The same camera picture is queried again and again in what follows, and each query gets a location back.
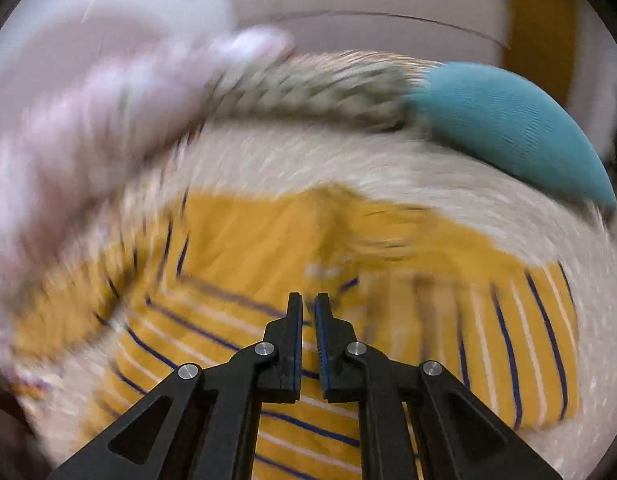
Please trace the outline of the yellow striped knit sweater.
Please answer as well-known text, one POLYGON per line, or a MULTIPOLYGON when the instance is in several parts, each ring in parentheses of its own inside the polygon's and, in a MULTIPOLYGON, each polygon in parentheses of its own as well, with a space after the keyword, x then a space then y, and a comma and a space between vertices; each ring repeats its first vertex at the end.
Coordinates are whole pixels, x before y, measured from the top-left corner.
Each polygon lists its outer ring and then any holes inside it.
POLYGON ((519 437, 577 411, 576 315, 560 263, 528 266, 431 208, 340 186, 278 198, 188 191, 99 255, 48 270, 14 348, 20 364, 48 363, 114 338, 81 451, 182 365, 206 370, 262 341, 292 292, 303 300, 300 397, 263 404, 248 479, 366 479, 358 405, 323 394, 319 294, 389 359, 440 362, 519 437))

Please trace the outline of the beige heart-patterned quilt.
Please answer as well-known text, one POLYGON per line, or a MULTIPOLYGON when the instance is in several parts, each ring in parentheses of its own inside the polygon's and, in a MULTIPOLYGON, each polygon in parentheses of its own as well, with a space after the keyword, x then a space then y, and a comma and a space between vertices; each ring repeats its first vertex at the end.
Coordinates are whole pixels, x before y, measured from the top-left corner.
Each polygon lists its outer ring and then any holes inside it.
POLYGON ((617 434, 617 245, 556 200, 420 132, 212 122, 70 236, 16 328, 60 465, 178 365, 261 339, 326 292, 391 359, 438 360, 562 477, 617 434))

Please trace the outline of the pink floral comforter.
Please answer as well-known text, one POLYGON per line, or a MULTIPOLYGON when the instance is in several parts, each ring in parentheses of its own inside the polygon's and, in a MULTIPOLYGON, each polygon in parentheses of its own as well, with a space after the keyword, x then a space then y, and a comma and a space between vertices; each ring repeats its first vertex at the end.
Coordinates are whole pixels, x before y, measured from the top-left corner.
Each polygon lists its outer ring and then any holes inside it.
POLYGON ((292 36, 256 26, 202 41, 173 39, 99 63, 0 137, 0 367, 10 364, 17 299, 87 206, 146 156, 200 122, 232 65, 275 63, 292 36))

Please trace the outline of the olive patterned bolster pillow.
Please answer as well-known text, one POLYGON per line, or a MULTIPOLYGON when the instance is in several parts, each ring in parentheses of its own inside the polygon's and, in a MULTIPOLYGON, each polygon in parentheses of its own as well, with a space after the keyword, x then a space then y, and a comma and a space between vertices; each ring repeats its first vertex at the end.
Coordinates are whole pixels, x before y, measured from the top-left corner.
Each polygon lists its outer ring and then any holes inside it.
POLYGON ((208 113, 391 131, 408 122, 407 98, 438 65, 389 52, 343 51, 232 66, 218 77, 208 113))

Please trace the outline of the beige wardrobe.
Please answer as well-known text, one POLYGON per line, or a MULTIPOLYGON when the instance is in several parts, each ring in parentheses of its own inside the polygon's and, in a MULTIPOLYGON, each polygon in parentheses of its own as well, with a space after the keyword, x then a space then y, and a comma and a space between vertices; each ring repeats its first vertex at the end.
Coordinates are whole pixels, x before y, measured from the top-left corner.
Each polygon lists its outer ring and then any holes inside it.
POLYGON ((374 50, 498 64, 506 0, 231 0, 239 25, 276 24, 305 52, 374 50))

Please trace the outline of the wooden brown door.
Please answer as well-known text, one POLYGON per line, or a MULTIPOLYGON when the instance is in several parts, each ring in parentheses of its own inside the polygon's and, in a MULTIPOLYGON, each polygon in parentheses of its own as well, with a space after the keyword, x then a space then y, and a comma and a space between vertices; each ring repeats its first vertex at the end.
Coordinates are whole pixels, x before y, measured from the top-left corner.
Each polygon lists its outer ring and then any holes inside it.
POLYGON ((564 106, 574 78, 576 0, 507 0, 507 47, 501 66, 564 106))

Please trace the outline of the teal corduroy pillow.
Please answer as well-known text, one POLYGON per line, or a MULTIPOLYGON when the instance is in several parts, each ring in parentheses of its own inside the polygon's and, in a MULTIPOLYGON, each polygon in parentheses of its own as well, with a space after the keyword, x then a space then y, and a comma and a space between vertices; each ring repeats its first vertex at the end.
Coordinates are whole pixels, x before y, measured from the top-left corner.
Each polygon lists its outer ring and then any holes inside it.
POLYGON ((573 117, 532 81, 491 65, 427 72, 409 101, 435 136, 550 194, 614 209, 611 180, 573 117))

